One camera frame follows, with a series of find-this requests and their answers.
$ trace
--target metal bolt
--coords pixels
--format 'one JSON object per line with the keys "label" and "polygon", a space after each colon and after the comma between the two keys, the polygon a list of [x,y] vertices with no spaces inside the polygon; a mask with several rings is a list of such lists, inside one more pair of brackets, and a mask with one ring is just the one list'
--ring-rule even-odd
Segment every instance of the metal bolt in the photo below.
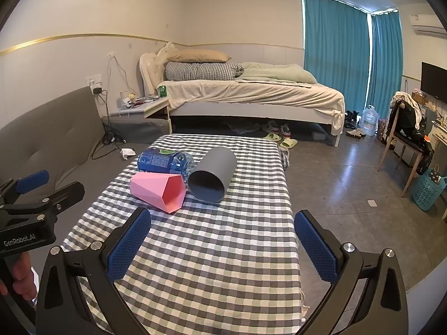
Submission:
{"label": "metal bolt", "polygon": [[98,250],[101,247],[102,247],[101,241],[94,241],[92,244],[90,244],[90,248],[92,248],[93,250]]}
{"label": "metal bolt", "polygon": [[355,251],[354,244],[352,244],[352,243],[345,243],[345,244],[343,244],[343,249],[344,249],[346,252],[349,252],[349,253]]}
{"label": "metal bolt", "polygon": [[60,252],[60,248],[59,247],[53,247],[53,248],[51,248],[51,250],[50,250],[50,253],[52,254],[52,255],[56,255],[56,254],[58,254]]}
{"label": "metal bolt", "polygon": [[385,255],[389,258],[393,258],[394,257],[394,250],[387,248],[385,249]]}

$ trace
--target finger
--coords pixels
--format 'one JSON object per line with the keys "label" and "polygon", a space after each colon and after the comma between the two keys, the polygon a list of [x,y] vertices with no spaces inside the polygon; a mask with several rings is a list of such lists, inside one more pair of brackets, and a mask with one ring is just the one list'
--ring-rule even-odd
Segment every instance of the finger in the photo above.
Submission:
{"label": "finger", "polygon": [[14,291],[16,291],[19,295],[23,295],[24,293],[31,291],[34,287],[34,273],[32,272],[30,272],[24,279],[13,283]]}
{"label": "finger", "polygon": [[19,281],[24,279],[31,272],[31,259],[28,252],[23,252],[19,259],[14,263],[13,276]]}
{"label": "finger", "polygon": [[0,281],[0,293],[3,296],[6,296],[8,294],[8,289],[6,288],[6,286],[4,285],[4,283],[2,281]]}
{"label": "finger", "polygon": [[34,288],[32,290],[28,291],[27,293],[24,293],[22,296],[23,296],[25,301],[32,301],[32,300],[34,300],[36,298],[36,296],[37,296],[36,286],[34,285]]}

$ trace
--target green can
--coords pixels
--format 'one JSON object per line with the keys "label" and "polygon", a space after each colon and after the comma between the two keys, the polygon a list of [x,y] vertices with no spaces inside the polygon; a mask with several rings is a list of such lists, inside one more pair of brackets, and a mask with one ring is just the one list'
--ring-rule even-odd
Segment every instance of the green can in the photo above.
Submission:
{"label": "green can", "polygon": [[160,98],[164,98],[164,97],[168,96],[166,94],[166,86],[159,86],[158,87],[158,95],[160,96]]}

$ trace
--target sofa backrest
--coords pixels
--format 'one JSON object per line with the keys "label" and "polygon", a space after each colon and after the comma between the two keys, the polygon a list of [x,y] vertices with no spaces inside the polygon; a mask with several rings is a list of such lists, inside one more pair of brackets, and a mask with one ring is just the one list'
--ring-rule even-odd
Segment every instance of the sofa backrest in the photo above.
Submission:
{"label": "sofa backrest", "polygon": [[47,170],[48,184],[27,197],[51,194],[87,161],[103,134],[89,87],[47,102],[0,129],[0,184]]}

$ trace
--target gold wall trim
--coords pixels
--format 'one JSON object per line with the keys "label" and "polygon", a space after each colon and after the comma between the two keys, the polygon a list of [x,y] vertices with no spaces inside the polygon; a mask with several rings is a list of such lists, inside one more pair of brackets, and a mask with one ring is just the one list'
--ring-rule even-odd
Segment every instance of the gold wall trim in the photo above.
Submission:
{"label": "gold wall trim", "polygon": [[[19,50],[22,48],[26,48],[27,46],[32,46],[34,44],[45,43],[47,41],[53,41],[53,40],[82,38],[82,37],[120,37],[120,38],[133,38],[133,39],[159,41],[162,43],[168,42],[167,40],[153,39],[153,38],[149,38],[149,37],[140,37],[138,35],[108,34],[108,33],[67,34],[67,35],[56,35],[55,37],[48,37],[48,38],[27,41],[26,43],[21,43],[16,46],[13,46],[11,48],[0,51],[0,56],[5,55],[9,52],[13,52],[14,50]],[[186,45],[180,44],[180,43],[174,43],[174,44],[179,45],[179,46],[186,46]]]}
{"label": "gold wall trim", "polygon": [[417,78],[413,78],[413,77],[410,77],[410,76],[408,76],[408,75],[402,75],[402,77],[405,77],[405,78],[408,78],[408,79],[413,79],[413,80],[416,80],[416,81],[418,81],[418,82],[420,82],[421,81],[421,79],[417,79]]}
{"label": "gold wall trim", "polygon": [[[108,33],[66,34],[66,35],[56,35],[54,37],[48,37],[48,38],[27,41],[25,43],[21,43],[16,46],[13,46],[11,48],[0,51],[0,56],[5,55],[9,52],[13,52],[15,50],[26,48],[27,46],[32,46],[34,44],[45,43],[45,42],[53,41],[53,40],[81,38],[81,37],[120,37],[120,38],[133,38],[133,39],[159,41],[161,43],[168,42],[168,40],[153,39],[153,38],[149,38],[149,37],[140,37],[138,35],[126,35],[126,34],[108,34]],[[237,44],[237,45],[249,44],[249,45],[258,45],[258,46],[276,46],[279,48],[290,48],[290,49],[304,50],[303,48],[296,48],[293,46],[278,46],[275,44],[261,44],[261,43],[215,43],[215,44],[194,44],[194,45],[190,45],[190,46],[185,45],[185,44],[180,44],[180,43],[174,43],[174,44],[176,44],[178,46],[185,46],[185,47],[214,46],[214,45],[228,45],[228,44]]]}

